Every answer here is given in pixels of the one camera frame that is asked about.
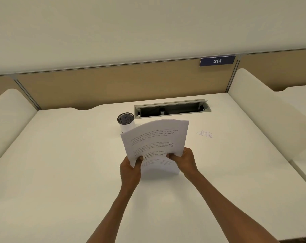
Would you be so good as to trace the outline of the person's left hand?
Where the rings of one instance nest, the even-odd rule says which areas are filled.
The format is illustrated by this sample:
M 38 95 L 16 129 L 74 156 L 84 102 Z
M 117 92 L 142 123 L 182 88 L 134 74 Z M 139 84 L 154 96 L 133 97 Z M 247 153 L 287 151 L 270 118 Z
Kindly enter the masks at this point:
M 141 167 L 133 167 L 126 156 L 120 164 L 121 190 L 133 193 L 141 178 Z

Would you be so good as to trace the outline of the person's right hand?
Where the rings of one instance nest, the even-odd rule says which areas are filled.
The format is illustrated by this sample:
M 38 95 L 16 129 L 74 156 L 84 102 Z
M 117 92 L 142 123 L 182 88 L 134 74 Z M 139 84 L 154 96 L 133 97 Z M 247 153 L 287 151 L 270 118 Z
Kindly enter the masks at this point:
M 184 147 L 182 161 L 175 163 L 189 181 L 192 181 L 196 175 L 200 174 L 196 166 L 194 154 L 190 148 Z

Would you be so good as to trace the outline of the white printed paper sheets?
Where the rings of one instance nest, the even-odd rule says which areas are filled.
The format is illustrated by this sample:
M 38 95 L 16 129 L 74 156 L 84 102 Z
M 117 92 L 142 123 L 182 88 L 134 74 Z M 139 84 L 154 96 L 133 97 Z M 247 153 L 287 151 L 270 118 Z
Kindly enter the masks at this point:
M 179 175 L 179 168 L 167 154 L 182 156 L 189 121 L 163 119 L 139 125 L 121 133 L 121 139 L 132 167 L 142 156 L 141 172 L 162 171 Z

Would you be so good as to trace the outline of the person's left forearm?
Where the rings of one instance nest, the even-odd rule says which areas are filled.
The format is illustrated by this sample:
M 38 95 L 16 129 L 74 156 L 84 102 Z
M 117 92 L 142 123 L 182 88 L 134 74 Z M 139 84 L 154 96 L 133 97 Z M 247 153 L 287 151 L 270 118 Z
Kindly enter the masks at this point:
M 123 214 L 136 187 L 137 184 L 121 186 L 111 208 L 86 243 L 115 243 Z

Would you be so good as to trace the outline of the person's right forearm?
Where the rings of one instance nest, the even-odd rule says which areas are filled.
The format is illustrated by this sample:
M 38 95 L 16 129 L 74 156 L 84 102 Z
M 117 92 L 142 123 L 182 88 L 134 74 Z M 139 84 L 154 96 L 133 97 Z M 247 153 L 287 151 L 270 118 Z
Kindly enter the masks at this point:
M 264 227 L 222 195 L 199 171 L 187 179 L 203 197 L 229 243 L 279 243 Z

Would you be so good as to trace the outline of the white cylinder black mesh top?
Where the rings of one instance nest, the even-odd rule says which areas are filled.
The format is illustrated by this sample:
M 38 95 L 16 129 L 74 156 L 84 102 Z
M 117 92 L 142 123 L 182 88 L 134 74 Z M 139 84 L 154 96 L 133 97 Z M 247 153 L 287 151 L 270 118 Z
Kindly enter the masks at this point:
M 125 112 L 118 116 L 117 121 L 122 133 L 128 132 L 136 127 L 135 116 L 132 113 Z

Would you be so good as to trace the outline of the beige back partition panel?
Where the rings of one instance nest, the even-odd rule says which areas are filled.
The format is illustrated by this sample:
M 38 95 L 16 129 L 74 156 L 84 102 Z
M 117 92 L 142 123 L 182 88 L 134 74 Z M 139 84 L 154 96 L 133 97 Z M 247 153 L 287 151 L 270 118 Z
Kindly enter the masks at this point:
M 241 68 L 273 91 L 306 85 L 306 49 L 246 54 L 238 64 Z
M 25 87 L 19 82 L 16 74 L 0 75 L 0 95 L 8 89 L 18 90 L 34 106 L 35 109 L 41 110 L 41 107 L 27 92 Z
M 200 67 L 199 59 L 18 74 L 42 110 L 87 110 L 103 104 L 225 93 L 233 64 Z

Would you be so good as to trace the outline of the white side divider panel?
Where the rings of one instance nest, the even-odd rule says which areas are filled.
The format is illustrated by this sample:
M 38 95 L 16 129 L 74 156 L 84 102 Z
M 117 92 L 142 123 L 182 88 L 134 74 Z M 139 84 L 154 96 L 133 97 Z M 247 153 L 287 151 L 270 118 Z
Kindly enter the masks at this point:
M 38 110 L 16 89 L 0 95 L 0 158 Z
M 306 116 L 253 74 L 238 69 L 228 93 L 285 159 L 306 150 Z

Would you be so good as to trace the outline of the blue number sign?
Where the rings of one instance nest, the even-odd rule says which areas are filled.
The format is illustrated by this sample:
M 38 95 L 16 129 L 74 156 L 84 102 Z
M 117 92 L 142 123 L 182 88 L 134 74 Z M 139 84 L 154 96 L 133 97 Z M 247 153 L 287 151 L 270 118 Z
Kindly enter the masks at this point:
M 216 57 L 203 57 L 200 59 L 199 66 L 216 66 L 233 64 L 236 59 L 235 55 L 223 55 Z

